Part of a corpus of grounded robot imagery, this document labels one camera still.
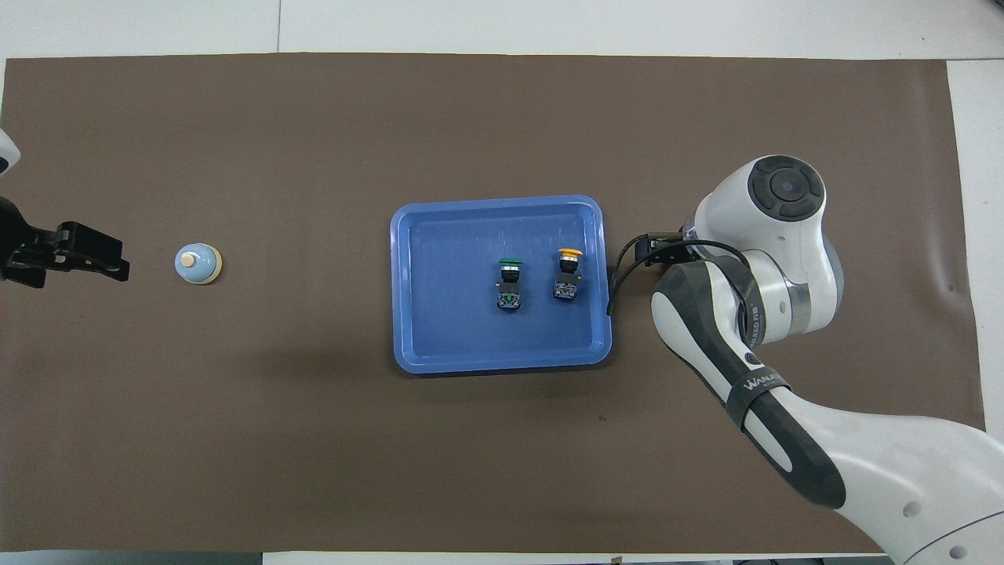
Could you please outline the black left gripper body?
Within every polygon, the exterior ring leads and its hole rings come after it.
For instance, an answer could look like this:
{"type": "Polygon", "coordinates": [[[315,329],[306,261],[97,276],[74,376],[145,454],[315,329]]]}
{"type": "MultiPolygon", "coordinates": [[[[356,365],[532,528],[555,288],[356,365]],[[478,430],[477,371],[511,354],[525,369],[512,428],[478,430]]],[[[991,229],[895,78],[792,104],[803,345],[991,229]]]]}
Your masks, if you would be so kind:
{"type": "Polygon", "coordinates": [[[60,243],[57,230],[29,225],[16,205],[1,197],[1,262],[3,267],[52,267],[60,243]]]}

